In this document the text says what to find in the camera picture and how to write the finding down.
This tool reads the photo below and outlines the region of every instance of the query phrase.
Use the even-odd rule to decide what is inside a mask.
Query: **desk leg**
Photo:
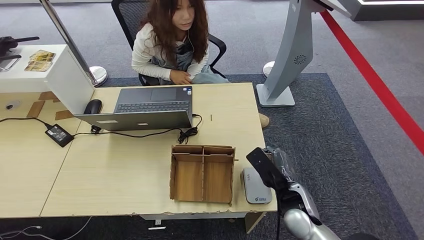
[[[248,212],[244,217],[244,223],[246,224],[246,233],[249,234],[259,223],[259,221],[265,216],[267,212]]]

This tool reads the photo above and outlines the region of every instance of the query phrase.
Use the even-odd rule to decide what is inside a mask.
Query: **red stripe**
[[[369,86],[372,90],[374,90],[377,97],[412,140],[418,150],[424,155],[424,131],[402,107],[390,89],[382,81],[373,67],[371,67],[361,52],[356,48],[354,43],[349,39],[339,24],[337,24],[331,14],[326,10],[321,12],[321,16],[334,34],[335,38],[343,47],[344,51],[347,55],[349,55],[350,59],[368,82]]]

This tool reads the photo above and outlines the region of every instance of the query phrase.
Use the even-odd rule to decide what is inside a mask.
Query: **computer mouse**
[[[102,101],[99,99],[93,99],[88,102],[85,107],[84,114],[99,114],[102,109]]]

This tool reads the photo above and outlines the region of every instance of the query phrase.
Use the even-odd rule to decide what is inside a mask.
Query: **power adapter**
[[[50,129],[45,131],[45,134],[49,136],[55,143],[64,148],[68,143],[74,140],[74,136],[69,134],[58,124],[53,125]]]

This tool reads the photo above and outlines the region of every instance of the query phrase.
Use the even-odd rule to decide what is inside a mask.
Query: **laptop keyboard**
[[[189,112],[190,101],[169,101],[150,103],[119,104],[116,113],[163,112],[186,110]]]

